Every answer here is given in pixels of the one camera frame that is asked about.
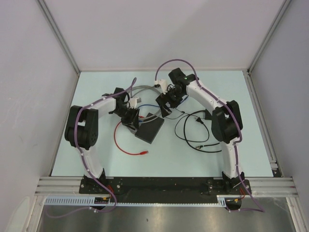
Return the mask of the black network switch box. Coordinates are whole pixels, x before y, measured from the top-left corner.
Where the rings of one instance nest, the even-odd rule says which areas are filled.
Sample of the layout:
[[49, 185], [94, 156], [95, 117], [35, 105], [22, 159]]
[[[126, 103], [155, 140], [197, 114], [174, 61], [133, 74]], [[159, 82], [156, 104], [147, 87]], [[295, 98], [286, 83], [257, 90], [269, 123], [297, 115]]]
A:
[[151, 113], [147, 114], [150, 117], [145, 123], [141, 123], [139, 129], [135, 133], [135, 137], [144, 142], [152, 144], [165, 120]]

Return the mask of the black power adapter brick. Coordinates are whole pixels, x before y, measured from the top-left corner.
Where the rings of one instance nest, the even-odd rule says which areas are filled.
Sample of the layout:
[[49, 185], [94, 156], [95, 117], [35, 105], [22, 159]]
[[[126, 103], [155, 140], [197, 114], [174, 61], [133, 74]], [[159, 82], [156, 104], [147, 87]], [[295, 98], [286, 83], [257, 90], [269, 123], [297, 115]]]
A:
[[204, 117], [205, 120], [212, 120], [212, 114], [208, 110], [206, 110], [206, 109], [204, 111], [204, 116], [203, 117]]

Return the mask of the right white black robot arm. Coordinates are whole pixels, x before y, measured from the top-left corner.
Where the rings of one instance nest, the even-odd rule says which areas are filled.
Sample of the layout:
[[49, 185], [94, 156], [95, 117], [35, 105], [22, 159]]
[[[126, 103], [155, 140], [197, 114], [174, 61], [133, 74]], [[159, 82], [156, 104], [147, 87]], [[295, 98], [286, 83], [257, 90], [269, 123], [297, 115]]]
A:
[[195, 73], [185, 75], [180, 68], [176, 68], [169, 73], [169, 78], [171, 87], [164, 79], [155, 78], [154, 81], [154, 85], [162, 90], [156, 99], [162, 117], [167, 117], [171, 108], [177, 108], [184, 96], [195, 99], [211, 113], [211, 132], [220, 142], [224, 158], [223, 189], [228, 194], [234, 194], [244, 180], [237, 150], [237, 143], [242, 141], [243, 128], [239, 104], [235, 100], [221, 100], [202, 84]]

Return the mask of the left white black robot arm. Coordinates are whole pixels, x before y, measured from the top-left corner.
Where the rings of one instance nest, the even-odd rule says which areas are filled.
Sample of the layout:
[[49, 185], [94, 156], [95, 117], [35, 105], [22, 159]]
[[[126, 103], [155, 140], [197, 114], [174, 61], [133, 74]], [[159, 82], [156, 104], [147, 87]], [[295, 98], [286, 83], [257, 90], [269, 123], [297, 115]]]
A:
[[104, 168], [93, 148], [99, 136], [98, 120], [115, 114], [124, 126], [136, 132], [140, 127], [139, 102], [140, 98], [130, 97], [127, 90], [117, 87], [113, 94], [104, 94], [88, 106], [70, 108], [64, 137], [80, 152], [85, 175], [92, 178], [89, 186], [96, 193], [102, 193], [107, 187], [106, 180], [101, 178]]

